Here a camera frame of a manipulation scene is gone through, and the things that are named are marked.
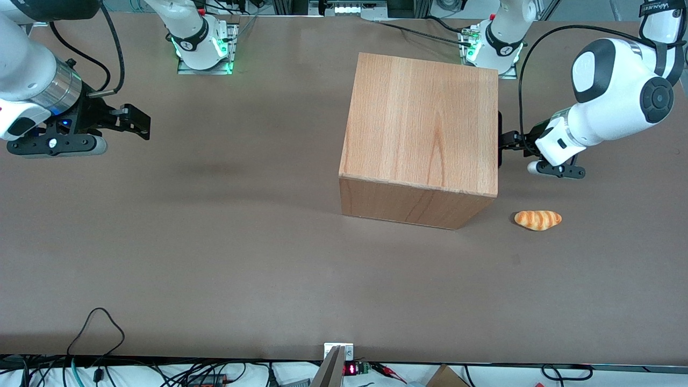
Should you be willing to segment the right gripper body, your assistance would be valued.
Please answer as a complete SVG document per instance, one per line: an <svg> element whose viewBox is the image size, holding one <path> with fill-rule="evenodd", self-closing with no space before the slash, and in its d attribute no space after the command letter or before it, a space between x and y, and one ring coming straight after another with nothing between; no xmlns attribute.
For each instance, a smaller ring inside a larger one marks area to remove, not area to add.
<svg viewBox="0 0 688 387"><path fill-rule="evenodd" d="M84 105L74 105L69 110L54 115L49 109L32 102L11 102L2 99L2 140L14 141L22 137L45 134L47 126L56 123L64 127L66 134L72 130L96 134L96 130L127 131L127 125L118 125L113 108L101 99L86 99Z"/></svg>

